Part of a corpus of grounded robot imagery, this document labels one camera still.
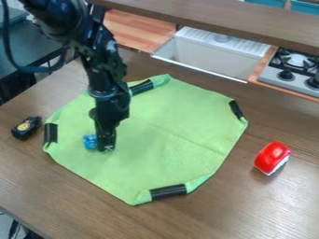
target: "yellow label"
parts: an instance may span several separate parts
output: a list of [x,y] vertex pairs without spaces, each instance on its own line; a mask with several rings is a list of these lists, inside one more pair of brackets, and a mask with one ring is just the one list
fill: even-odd
[[30,123],[24,122],[18,126],[18,131],[26,131],[29,128],[30,128]]

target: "toy kitchen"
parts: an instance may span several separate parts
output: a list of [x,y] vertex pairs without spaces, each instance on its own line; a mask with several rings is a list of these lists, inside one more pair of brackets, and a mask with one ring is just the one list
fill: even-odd
[[319,98],[319,57],[291,49],[183,27],[152,57],[242,83]]

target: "blue cube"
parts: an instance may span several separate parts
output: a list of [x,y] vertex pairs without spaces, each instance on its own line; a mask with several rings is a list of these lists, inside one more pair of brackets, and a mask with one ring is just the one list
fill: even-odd
[[95,134],[85,134],[82,140],[85,149],[97,148],[97,139]]

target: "cable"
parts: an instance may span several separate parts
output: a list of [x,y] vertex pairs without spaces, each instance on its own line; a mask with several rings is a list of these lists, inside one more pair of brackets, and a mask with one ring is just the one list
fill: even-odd
[[64,60],[65,60],[65,54],[66,50],[60,57],[59,61],[56,62],[53,66],[51,67],[45,67],[45,66],[21,66],[16,63],[16,61],[13,59],[12,56],[12,51],[11,51],[11,45],[10,45],[10,36],[9,36],[9,9],[7,6],[7,0],[1,0],[1,3],[3,5],[3,39],[4,39],[4,47],[5,47],[5,52],[7,55],[8,60],[11,62],[11,64],[16,67],[19,71],[23,73],[36,73],[36,72],[41,72],[41,73],[47,73],[47,72],[52,72],[56,71],[60,68],[63,67]]

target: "black cable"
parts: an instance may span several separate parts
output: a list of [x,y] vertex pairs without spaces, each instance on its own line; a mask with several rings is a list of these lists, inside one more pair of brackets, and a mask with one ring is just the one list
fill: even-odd
[[17,229],[18,229],[19,223],[16,220],[12,221],[9,233],[8,233],[8,239],[13,238],[13,236],[16,234]]
[[11,51],[11,45],[10,45],[10,36],[9,36],[9,9],[7,6],[7,0],[1,0],[2,5],[3,5],[3,39],[4,39],[4,47],[5,47],[5,52],[7,55],[7,58],[11,62],[11,64],[16,67],[19,71],[23,73],[36,73],[36,72],[41,72],[41,73],[47,73],[47,72],[52,72],[56,71],[60,68],[63,67],[64,65],[64,60],[65,60],[65,54],[66,50],[60,57],[59,61],[56,62],[52,67],[45,67],[45,66],[21,66],[16,63],[16,61],[13,59],[12,56],[12,51]]

